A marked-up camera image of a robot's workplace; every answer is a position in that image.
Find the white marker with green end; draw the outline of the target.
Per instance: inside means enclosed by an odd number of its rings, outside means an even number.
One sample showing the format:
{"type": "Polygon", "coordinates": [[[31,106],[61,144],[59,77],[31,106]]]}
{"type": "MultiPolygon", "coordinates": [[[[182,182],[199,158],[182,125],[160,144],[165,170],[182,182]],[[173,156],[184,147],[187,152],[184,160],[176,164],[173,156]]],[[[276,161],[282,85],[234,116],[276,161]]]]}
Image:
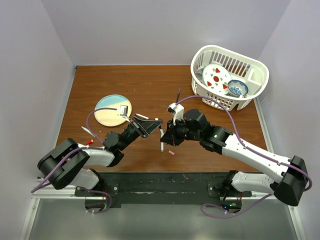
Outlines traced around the white marker with green end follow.
{"type": "Polygon", "coordinates": [[[160,143],[160,150],[161,150],[161,152],[164,152],[164,143],[163,142],[160,143]]]}

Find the red-tipped white marker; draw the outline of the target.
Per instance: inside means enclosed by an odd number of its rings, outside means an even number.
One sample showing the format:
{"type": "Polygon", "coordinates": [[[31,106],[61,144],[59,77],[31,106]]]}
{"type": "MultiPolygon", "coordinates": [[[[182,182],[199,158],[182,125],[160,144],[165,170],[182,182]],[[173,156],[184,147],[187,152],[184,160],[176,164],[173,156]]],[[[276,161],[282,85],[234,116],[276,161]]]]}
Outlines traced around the red-tipped white marker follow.
{"type": "Polygon", "coordinates": [[[142,115],[142,114],[136,113],[135,115],[136,115],[137,117],[139,117],[139,118],[142,118],[142,119],[145,119],[145,120],[149,120],[149,117],[144,116],[144,115],[142,115]]]}

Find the small black-tipped white marker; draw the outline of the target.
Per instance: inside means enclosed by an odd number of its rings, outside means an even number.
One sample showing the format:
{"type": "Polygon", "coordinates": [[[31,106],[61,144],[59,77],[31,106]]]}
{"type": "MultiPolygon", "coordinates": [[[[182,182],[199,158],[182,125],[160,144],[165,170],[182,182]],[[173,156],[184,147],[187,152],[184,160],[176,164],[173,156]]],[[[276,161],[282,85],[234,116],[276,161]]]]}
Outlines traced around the small black-tipped white marker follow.
{"type": "Polygon", "coordinates": [[[163,137],[165,134],[164,130],[162,128],[159,128],[159,130],[160,130],[161,137],[163,137]]]}

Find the purple pen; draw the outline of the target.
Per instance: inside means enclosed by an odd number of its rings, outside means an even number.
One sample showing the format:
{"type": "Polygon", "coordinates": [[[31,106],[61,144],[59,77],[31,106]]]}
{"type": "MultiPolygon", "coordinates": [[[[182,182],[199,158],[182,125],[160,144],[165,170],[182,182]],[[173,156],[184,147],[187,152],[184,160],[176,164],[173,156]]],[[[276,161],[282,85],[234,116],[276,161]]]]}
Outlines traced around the purple pen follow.
{"type": "Polygon", "coordinates": [[[179,89],[178,89],[178,92],[177,92],[177,96],[176,96],[175,103],[178,103],[179,98],[180,98],[180,94],[181,94],[181,89],[179,88],[179,89]]]}

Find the red pen cap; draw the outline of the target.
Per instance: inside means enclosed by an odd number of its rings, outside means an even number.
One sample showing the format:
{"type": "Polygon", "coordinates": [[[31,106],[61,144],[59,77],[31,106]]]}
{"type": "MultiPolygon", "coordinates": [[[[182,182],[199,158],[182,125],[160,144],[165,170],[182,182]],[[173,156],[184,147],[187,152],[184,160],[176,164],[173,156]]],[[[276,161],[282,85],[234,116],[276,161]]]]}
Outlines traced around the red pen cap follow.
{"type": "Polygon", "coordinates": [[[93,143],[94,143],[94,140],[91,139],[91,140],[89,140],[89,141],[86,142],[86,145],[91,145],[91,144],[93,144],[93,143]]]}

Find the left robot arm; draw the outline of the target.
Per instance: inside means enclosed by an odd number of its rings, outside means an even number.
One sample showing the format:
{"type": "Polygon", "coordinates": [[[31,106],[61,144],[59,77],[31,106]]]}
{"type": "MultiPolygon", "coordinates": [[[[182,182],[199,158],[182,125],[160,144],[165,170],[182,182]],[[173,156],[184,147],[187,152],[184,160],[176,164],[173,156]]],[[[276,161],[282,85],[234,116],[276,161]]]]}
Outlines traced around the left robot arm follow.
{"type": "Polygon", "coordinates": [[[122,133],[109,132],[102,147],[82,145],[72,138],[67,138],[38,162],[37,168],[44,175],[44,179],[35,190],[43,188],[44,184],[49,182],[56,190],[74,185],[84,187],[92,196],[99,196],[104,190],[104,184],[96,173],[92,170],[86,173],[83,167],[116,166],[124,157],[122,151],[125,148],[139,137],[148,137],[162,124],[161,119],[150,120],[134,116],[122,133]]]}

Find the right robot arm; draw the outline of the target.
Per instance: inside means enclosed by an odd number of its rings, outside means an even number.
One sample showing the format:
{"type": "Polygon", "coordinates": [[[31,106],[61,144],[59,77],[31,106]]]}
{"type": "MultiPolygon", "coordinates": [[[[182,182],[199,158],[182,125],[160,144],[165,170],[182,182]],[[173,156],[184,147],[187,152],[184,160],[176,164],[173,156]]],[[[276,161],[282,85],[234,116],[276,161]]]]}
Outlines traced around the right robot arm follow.
{"type": "Polygon", "coordinates": [[[221,184],[227,196],[259,192],[273,195],[289,206],[298,206],[308,182],[301,157],[288,158],[257,147],[228,129],[210,124],[198,109],[184,111],[182,105],[173,103],[168,111],[173,118],[167,123],[162,143],[179,146],[183,141],[197,141],[209,152],[232,157],[260,171],[230,171],[221,184]]]}

